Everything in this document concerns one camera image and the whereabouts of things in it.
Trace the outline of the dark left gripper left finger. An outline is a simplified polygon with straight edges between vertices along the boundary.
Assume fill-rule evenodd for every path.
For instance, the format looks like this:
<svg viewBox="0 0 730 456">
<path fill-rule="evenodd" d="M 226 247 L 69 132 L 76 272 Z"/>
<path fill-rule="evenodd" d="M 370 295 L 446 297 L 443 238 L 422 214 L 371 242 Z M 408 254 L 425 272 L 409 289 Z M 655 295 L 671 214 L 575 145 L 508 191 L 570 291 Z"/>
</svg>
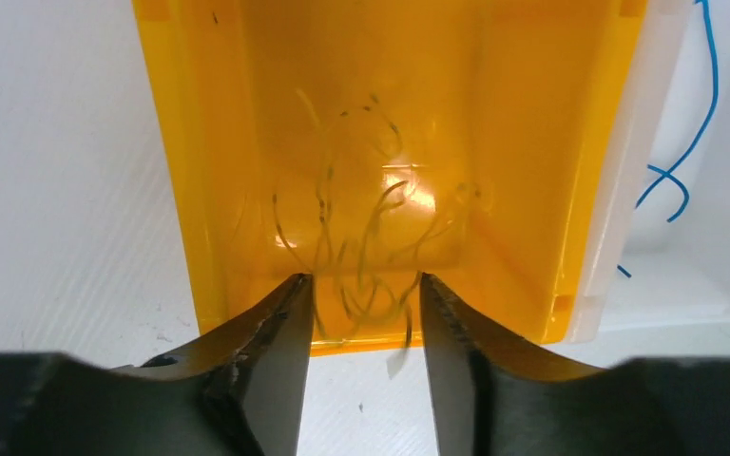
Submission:
<svg viewBox="0 0 730 456">
<path fill-rule="evenodd" d="M 140 366 L 0 352 L 0 455 L 293 455 L 313 279 Z"/>
</svg>

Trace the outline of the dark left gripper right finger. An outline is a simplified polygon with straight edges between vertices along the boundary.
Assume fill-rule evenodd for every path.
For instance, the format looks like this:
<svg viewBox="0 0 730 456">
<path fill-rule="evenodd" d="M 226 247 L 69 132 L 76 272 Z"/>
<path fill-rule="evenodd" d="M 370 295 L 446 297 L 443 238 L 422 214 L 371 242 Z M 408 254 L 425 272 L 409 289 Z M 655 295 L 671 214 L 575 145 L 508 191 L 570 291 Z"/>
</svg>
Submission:
<svg viewBox="0 0 730 456">
<path fill-rule="evenodd" d="M 420 314 L 443 455 L 730 455 L 730 357 L 597 368 L 477 312 L 434 275 Z"/>
</svg>

